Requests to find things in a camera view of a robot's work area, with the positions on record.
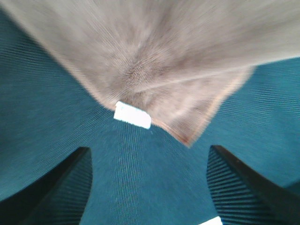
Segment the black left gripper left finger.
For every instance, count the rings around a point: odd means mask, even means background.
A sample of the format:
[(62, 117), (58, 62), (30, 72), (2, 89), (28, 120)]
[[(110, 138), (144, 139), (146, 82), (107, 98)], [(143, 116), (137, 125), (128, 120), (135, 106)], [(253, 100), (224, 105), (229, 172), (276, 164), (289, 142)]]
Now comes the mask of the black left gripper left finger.
[(91, 149), (80, 147), (51, 171), (0, 202), (2, 225), (78, 225), (93, 180)]

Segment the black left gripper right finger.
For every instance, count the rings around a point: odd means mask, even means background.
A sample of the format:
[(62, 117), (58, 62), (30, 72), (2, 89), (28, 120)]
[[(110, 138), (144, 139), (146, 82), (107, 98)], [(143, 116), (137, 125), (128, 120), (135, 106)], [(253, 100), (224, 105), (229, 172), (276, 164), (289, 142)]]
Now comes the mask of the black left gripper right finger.
[(206, 179), (224, 225), (298, 225), (300, 183), (280, 187), (221, 145), (208, 154)]

